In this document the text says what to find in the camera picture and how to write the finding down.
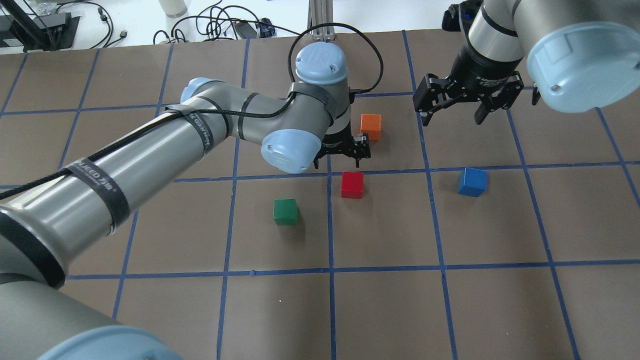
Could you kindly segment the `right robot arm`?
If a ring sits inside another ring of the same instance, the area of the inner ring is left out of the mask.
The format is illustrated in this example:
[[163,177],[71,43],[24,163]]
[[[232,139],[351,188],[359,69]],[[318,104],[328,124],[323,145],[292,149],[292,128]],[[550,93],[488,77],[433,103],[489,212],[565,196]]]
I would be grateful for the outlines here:
[[532,104],[558,112],[606,107],[639,88],[637,0],[465,0],[446,10],[441,27],[464,42],[450,74],[428,73],[414,92],[424,126],[458,103],[479,103],[478,125],[510,109],[524,88],[523,60]]

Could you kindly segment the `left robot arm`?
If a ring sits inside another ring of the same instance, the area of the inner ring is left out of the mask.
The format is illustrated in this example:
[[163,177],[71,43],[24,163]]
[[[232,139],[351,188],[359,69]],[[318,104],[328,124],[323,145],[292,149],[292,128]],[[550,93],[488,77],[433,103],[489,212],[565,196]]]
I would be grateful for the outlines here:
[[355,92],[342,48],[310,43],[293,64],[286,100],[198,77],[147,124],[41,184],[1,195],[10,198],[1,205],[3,360],[180,359],[153,333],[60,289],[76,258],[229,137],[259,145],[270,166],[290,174],[327,154],[370,157],[365,136],[348,137]]

